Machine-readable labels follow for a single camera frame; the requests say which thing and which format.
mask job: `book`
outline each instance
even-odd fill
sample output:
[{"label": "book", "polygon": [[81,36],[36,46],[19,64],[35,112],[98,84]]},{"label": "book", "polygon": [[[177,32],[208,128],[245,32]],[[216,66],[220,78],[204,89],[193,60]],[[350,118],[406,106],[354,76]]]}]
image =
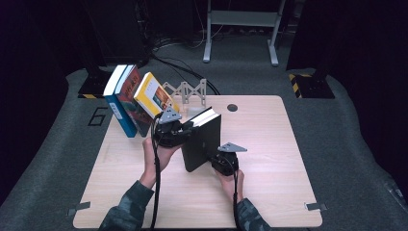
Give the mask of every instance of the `book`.
[{"label": "book", "polygon": [[138,90],[141,80],[138,67],[135,64],[127,65],[116,85],[115,95],[126,114],[135,124],[139,134],[142,137],[146,137],[153,118],[133,97]]},{"label": "book", "polygon": [[186,171],[192,172],[218,153],[221,140],[221,115],[208,108],[188,121],[193,122],[194,135],[181,147]]},{"label": "book", "polygon": [[152,118],[167,107],[172,107],[177,113],[180,111],[177,103],[151,72],[144,75],[134,98]]},{"label": "book", "polygon": [[128,138],[133,138],[138,130],[131,120],[131,118],[127,115],[126,111],[123,109],[122,105],[120,104],[119,100],[115,95],[116,85],[119,82],[120,77],[122,76],[123,72],[126,69],[125,64],[118,65],[114,72],[112,73],[108,83],[103,92],[103,96],[105,100],[108,102],[109,106],[111,107],[114,115],[119,122],[120,126],[122,127],[123,131],[125,132]]}]

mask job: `hand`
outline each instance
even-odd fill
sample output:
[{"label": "hand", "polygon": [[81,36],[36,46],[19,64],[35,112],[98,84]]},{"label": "hand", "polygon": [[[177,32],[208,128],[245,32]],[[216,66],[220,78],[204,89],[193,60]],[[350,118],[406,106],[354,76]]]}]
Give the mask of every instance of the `hand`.
[{"label": "hand", "polygon": [[[142,145],[144,150],[144,173],[140,177],[140,182],[147,188],[152,189],[156,183],[156,166],[155,166],[155,155],[153,150],[151,138],[146,138]],[[158,146],[157,155],[160,160],[160,171],[163,171],[168,163],[170,158],[173,156],[174,152],[177,151],[182,145],[166,148]]]},{"label": "hand", "polygon": [[[219,171],[215,170],[219,182],[221,183],[222,189],[224,190],[225,194],[228,196],[231,202],[234,202],[234,192],[235,192],[235,181],[234,181],[234,175],[230,176],[224,176]],[[238,174],[238,182],[237,182],[237,203],[243,200],[243,172],[238,169],[237,170]]]}]

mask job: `black book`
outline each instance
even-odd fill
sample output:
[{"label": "black book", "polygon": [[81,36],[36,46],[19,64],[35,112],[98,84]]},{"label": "black book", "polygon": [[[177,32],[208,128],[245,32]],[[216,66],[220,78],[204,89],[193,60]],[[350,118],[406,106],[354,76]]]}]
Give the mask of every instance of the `black book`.
[{"label": "black book", "polygon": [[182,152],[186,171],[192,172],[216,156],[220,146],[221,115],[210,107],[189,121],[194,123],[196,130],[182,146]]}]

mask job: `gray carpet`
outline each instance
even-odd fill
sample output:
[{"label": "gray carpet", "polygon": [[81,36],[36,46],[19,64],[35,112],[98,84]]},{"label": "gray carpet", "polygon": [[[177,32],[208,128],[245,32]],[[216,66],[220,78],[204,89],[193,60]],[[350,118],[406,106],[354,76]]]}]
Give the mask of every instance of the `gray carpet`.
[{"label": "gray carpet", "polygon": [[[374,161],[362,139],[347,92],[328,77],[336,99],[297,99],[289,73],[313,70],[285,70],[290,35],[280,43],[280,65],[272,67],[267,39],[252,36],[215,41],[209,64],[202,63],[203,44],[197,48],[171,45],[155,54],[182,60],[221,94],[283,98],[317,201],[329,208],[321,213],[323,224],[315,230],[408,230],[408,214],[384,187],[392,179]],[[166,61],[186,67],[181,62]],[[142,74],[147,71],[162,83],[178,86],[183,81],[175,70],[154,60],[140,69]],[[180,74],[197,85],[198,80],[191,75]],[[77,98],[86,77],[85,70],[66,77],[69,93],[63,108],[37,156],[2,205],[0,230],[75,230],[74,216],[66,212],[82,197],[112,117],[110,110],[99,109],[98,114],[105,115],[101,126],[88,126],[95,110],[107,104],[104,99]]]}]

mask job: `metal stand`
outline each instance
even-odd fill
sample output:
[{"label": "metal stand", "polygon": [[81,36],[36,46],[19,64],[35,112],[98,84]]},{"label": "metal stand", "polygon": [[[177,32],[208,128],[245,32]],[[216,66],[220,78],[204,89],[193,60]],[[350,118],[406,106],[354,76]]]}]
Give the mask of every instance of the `metal stand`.
[{"label": "metal stand", "polygon": [[281,0],[279,12],[262,13],[262,12],[230,12],[230,11],[212,11],[211,0],[208,0],[207,9],[207,41],[204,50],[203,62],[208,63],[211,56],[211,25],[242,25],[242,26],[264,26],[273,27],[272,37],[268,39],[268,50],[270,61],[273,66],[278,66],[275,42],[279,30],[279,24],[282,18],[283,8],[286,0]]}]

